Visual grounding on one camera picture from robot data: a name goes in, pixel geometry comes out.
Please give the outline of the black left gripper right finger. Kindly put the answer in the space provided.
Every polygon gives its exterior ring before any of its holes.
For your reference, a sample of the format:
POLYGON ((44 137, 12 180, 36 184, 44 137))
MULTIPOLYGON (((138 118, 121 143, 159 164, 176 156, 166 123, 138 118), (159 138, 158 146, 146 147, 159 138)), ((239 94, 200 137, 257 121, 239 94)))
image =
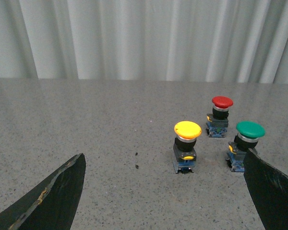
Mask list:
POLYGON ((244 178, 266 230, 288 230, 288 176, 248 149, 244 178))

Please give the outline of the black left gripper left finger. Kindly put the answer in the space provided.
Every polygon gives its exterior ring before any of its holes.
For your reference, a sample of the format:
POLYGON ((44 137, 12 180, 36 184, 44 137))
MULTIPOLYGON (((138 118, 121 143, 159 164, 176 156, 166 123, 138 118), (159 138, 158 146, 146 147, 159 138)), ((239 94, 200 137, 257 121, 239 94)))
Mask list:
POLYGON ((0 213, 0 230, 69 230, 84 186, 86 161, 78 154, 0 213))

